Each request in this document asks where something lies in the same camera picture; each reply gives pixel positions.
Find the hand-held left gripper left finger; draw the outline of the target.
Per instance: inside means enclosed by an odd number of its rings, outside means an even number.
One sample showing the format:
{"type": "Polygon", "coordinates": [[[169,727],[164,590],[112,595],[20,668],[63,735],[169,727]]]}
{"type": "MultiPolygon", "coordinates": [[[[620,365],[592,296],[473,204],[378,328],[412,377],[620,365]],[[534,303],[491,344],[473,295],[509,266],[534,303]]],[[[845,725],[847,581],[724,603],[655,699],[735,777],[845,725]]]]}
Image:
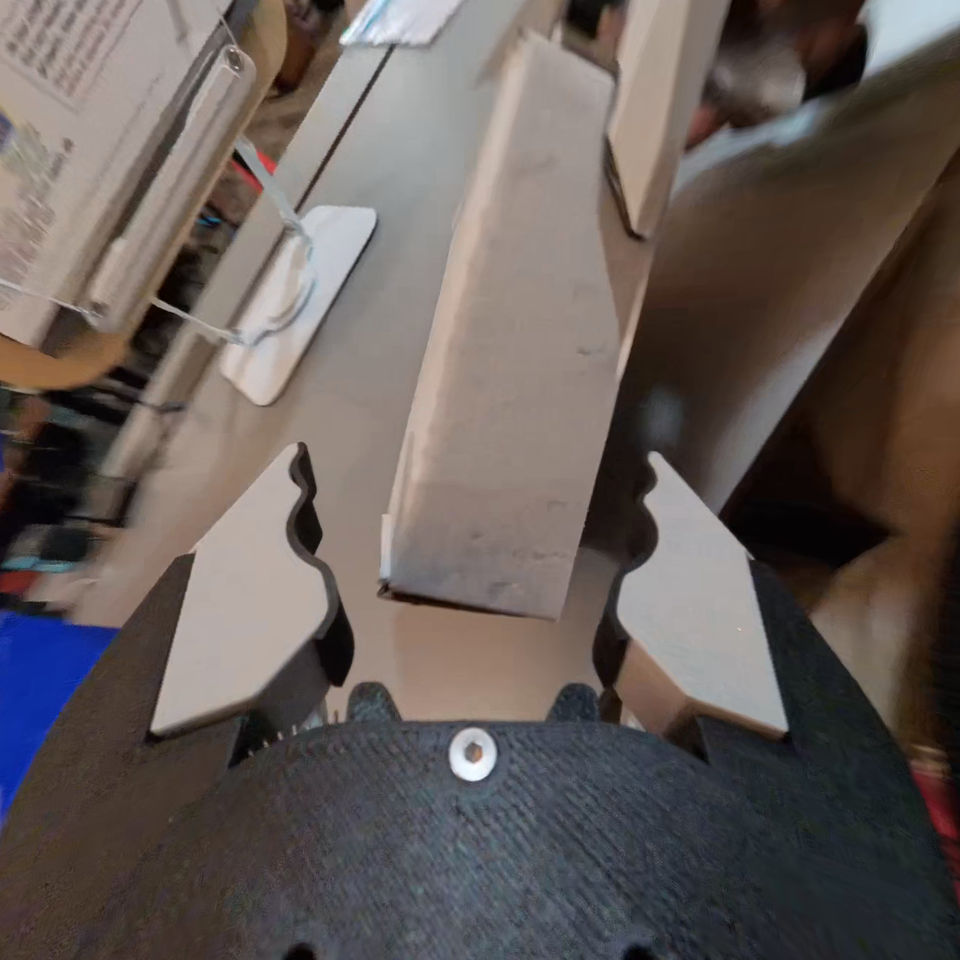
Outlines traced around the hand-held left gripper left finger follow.
{"type": "Polygon", "coordinates": [[[189,554],[188,581],[150,719],[176,738],[231,718],[263,737],[329,720],[354,660],[330,567],[307,446],[287,445],[189,554]]]}

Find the white cardboard mailer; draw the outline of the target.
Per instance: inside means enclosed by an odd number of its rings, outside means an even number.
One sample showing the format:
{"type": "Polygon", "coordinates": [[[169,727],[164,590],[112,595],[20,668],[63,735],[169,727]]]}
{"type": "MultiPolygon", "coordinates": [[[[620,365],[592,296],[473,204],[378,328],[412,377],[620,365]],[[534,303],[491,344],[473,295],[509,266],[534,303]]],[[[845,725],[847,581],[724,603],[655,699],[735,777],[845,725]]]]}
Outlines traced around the white cardboard mailer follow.
{"type": "Polygon", "coordinates": [[[613,91],[537,33],[505,63],[383,518],[385,594],[563,611],[617,393],[600,217],[613,91]]]}
{"type": "Polygon", "coordinates": [[[859,6],[863,78],[685,162],[596,496],[625,520],[659,451],[928,747],[958,539],[958,2],[859,6]]]}

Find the loose printed papers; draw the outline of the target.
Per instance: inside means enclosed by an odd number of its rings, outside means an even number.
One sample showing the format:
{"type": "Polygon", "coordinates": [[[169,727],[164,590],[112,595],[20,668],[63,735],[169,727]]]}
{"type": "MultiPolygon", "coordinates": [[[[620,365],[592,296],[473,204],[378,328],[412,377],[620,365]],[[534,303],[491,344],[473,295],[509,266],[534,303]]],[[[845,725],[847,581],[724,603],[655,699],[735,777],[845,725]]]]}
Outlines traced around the loose printed papers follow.
{"type": "Polygon", "coordinates": [[[429,46],[463,1],[366,1],[340,37],[342,47],[429,46]]]}

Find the printed instruction sheet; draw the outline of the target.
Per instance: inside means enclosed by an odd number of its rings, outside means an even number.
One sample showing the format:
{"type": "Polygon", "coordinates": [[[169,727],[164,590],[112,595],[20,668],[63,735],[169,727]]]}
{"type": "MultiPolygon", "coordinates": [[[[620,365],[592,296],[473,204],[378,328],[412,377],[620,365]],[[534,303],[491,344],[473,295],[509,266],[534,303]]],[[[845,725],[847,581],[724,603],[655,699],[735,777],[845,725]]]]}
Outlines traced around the printed instruction sheet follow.
{"type": "Polygon", "coordinates": [[[2,335],[42,342],[233,2],[1,3],[2,335]]]}

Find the blue plastic bin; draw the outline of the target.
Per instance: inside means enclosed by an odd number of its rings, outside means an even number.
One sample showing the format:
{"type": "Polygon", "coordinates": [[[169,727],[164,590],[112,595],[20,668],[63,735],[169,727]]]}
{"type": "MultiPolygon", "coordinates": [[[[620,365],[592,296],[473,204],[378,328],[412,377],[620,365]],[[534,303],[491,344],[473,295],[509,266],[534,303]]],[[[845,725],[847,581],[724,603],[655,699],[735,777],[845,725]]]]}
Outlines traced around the blue plastic bin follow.
{"type": "Polygon", "coordinates": [[[117,632],[2,611],[2,821],[53,724],[117,632]]]}

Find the white tablet stand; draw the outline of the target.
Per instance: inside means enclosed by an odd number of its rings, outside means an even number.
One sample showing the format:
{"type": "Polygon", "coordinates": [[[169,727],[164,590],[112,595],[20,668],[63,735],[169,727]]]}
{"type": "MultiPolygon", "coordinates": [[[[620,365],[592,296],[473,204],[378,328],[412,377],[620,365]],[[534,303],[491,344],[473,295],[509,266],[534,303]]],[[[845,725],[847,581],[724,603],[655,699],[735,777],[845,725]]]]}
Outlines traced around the white tablet stand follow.
{"type": "Polygon", "coordinates": [[[2,386],[69,391],[123,360],[150,308],[222,348],[221,371],[251,402],[276,400],[372,238],[375,210],[300,207],[245,136],[286,49],[282,2],[232,3],[222,27],[160,120],[129,179],[105,244],[76,289],[54,305],[38,345],[2,335],[2,386]],[[230,158],[240,157],[279,222],[274,250],[254,254],[241,306],[223,326],[174,306],[160,289],[179,248],[230,158]]]}

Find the grey desk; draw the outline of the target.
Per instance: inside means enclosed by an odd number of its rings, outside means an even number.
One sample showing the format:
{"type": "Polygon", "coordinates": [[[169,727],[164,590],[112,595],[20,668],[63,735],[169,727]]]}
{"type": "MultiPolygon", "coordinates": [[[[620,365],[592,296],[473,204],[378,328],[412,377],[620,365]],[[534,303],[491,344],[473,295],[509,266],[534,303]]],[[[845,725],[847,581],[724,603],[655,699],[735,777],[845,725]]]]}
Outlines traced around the grey desk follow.
{"type": "Polygon", "coordinates": [[[355,684],[378,681],[406,719],[540,721],[565,685],[597,686],[595,631],[622,563],[602,540],[598,500],[558,621],[378,596],[381,516],[496,96],[497,76],[485,67],[521,8],[466,2],[427,49],[341,54],[277,174],[305,208],[374,209],[374,234],[277,402],[258,407],[215,364],[204,372],[130,525],[78,602],[82,622],[121,626],[174,558],[302,441],[318,484],[318,555],[355,638],[330,710],[345,709],[355,684]]]}

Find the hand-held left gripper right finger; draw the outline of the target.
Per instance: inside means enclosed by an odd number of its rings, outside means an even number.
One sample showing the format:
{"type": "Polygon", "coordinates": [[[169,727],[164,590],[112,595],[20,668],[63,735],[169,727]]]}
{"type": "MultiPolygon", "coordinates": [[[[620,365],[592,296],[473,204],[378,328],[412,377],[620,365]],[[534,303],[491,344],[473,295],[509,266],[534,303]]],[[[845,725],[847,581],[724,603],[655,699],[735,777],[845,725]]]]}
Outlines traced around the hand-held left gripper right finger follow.
{"type": "Polygon", "coordinates": [[[611,586],[594,640],[602,685],[656,737],[709,717],[782,740],[752,557],[662,454],[647,464],[638,507],[653,538],[611,586]]]}

